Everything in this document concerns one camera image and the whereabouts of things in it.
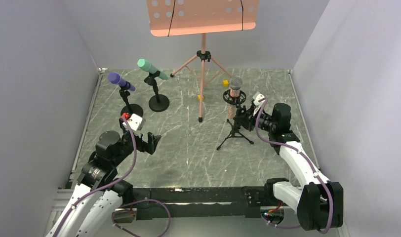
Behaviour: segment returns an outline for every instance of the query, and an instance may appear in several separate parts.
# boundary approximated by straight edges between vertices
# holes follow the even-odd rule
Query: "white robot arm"
[[[294,187],[285,178],[268,179],[265,184],[265,196],[280,200],[296,213],[301,227],[305,230],[322,229],[328,223],[329,209],[332,209],[331,227],[343,224],[343,188],[338,182],[331,182],[309,160],[302,144],[290,130],[290,106],[276,103],[271,114],[259,110],[264,106],[265,96],[257,92],[251,101],[251,107],[240,108],[242,126],[250,131],[255,127],[269,133],[268,143],[276,153],[286,161],[299,181],[300,187]]]
[[[90,192],[90,187],[80,184],[76,185],[74,188],[73,195],[71,196],[70,200],[68,201],[67,206],[64,208],[61,216],[58,218],[55,225],[46,235],[46,237],[52,237],[54,235],[55,230],[59,226],[62,218],[67,213],[68,209],[77,201],[80,197]],[[67,237],[67,236],[76,236],[77,231],[79,230],[82,222],[86,219],[87,214],[89,213],[90,209],[93,205],[97,202],[99,197],[102,195],[102,192],[96,192],[90,195],[88,198],[84,199],[77,208],[73,209],[73,211],[68,216],[65,223],[63,223],[61,227],[61,231],[59,232],[59,237]]]
[[[133,201],[133,186],[130,183],[121,180],[110,187],[107,186],[114,181],[114,177],[118,174],[116,167],[128,155],[135,150],[153,154],[161,136],[148,133],[148,142],[143,141],[139,130],[145,120],[136,114],[124,117],[130,123],[132,131],[126,130],[122,123],[123,120],[120,119],[120,126],[123,130],[122,137],[116,131],[107,131],[100,135],[95,151],[81,170],[71,199],[46,237],[53,237],[58,227],[60,227],[60,231],[57,237],[93,236],[116,208],[123,203]],[[136,147],[132,145],[131,132],[135,134]],[[76,203],[76,206],[74,205],[79,198],[91,190],[102,187],[108,189],[95,192],[80,203]],[[71,211],[70,214],[62,223],[62,219],[69,211]]]
[[[123,204],[122,197],[118,193],[109,190],[105,191],[100,200],[93,209],[87,214],[87,217],[81,224],[76,237],[92,237],[102,226],[112,213]]]
[[[300,151],[302,150],[302,145],[299,142],[287,142],[287,144],[297,148]],[[314,173],[305,159],[293,149],[289,147],[281,147],[279,155],[292,169],[299,181],[301,189],[303,189],[304,185],[309,183],[320,184],[320,181],[316,178],[316,175],[319,175],[324,183],[328,183],[330,181],[321,173],[321,171],[317,169],[317,167],[315,167],[314,164],[312,164],[314,169],[317,171]],[[282,181],[273,185],[273,192],[277,199],[286,203],[295,212],[297,211],[297,206],[302,193],[301,190],[299,190],[297,187],[294,187],[290,182]]]

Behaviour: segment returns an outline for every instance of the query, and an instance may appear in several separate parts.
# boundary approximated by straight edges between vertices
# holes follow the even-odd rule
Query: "gray wall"
[[[330,1],[294,67],[352,237],[401,237],[401,0]]]
[[[133,69],[140,58],[177,68],[201,49],[200,35],[153,36],[144,0],[64,3],[100,68]],[[207,49],[228,68],[292,69],[327,3],[262,0],[255,29],[208,34]],[[191,67],[200,68],[200,62]]]
[[[98,70],[60,0],[0,0],[0,236],[43,235]]]

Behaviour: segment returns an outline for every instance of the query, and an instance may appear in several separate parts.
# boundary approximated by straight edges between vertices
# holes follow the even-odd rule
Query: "music stand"
[[[147,0],[151,34],[154,36],[179,36],[201,34],[201,50],[170,74],[175,76],[197,57],[201,61],[199,122],[202,122],[203,87],[224,71],[231,73],[206,50],[206,33],[251,30],[256,26],[260,0]],[[212,60],[219,71],[205,85],[205,60]]]

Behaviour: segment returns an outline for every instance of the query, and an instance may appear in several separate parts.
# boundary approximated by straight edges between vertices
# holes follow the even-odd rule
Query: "purple microphone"
[[[115,73],[115,72],[109,73],[108,74],[108,80],[112,84],[118,85],[120,87],[124,87],[124,89],[126,89],[126,90],[135,91],[135,87],[131,83],[125,81],[125,79],[123,79],[119,75],[119,73]]]

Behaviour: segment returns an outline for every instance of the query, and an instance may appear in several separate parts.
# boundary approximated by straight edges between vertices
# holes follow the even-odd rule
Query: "marble floor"
[[[203,122],[198,122],[200,83],[187,70],[183,69],[174,78],[157,79],[160,94],[170,99],[169,108],[160,113],[148,107],[148,101],[154,95],[152,87],[143,82],[147,73],[138,70],[108,70],[100,83],[90,122],[85,134],[77,163],[76,178],[82,166],[94,151],[98,137],[105,131],[120,132],[118,118],[124,106],[119,95],[119,88],[107,80],[109,72],[118,72],[124,79],[136,87],[129,97],[130,103],[136,103],[144,109],[146,134],[152,132],[162,138],[153,155],[138,152],[137,162],[126,181],[138,188],[164,187],[236,187],[262,186],[269,178],[286,177],[298,184],[289,166],[276,155],[273,148],[258,139],[255,132],[241,132],[254,142],[249,144],[244,139],[230,139],[217,151],[216,147],[229,134],[231,128],[226,123],[228,104],[222,99],[227,89],[222,85],[227,75],[221,74],[204,89]],[[265,110],[272,112],[277,102],[287,103],[292,107],[291,129],[301,139],[305,152],[314,161],[304,122],[296,102],[295,94],[286,70],[234,69],[233,75],[243,79],[241,90],[247,95],[244,103],[249,107],[251,97],[256,91],[269,98]],[[164,70],[169,75],[172,70]],[[217,70],[206,71],[206,79],[216,74]],[[119,176],[125,174],[132,163],[132,155],[118,167]]]

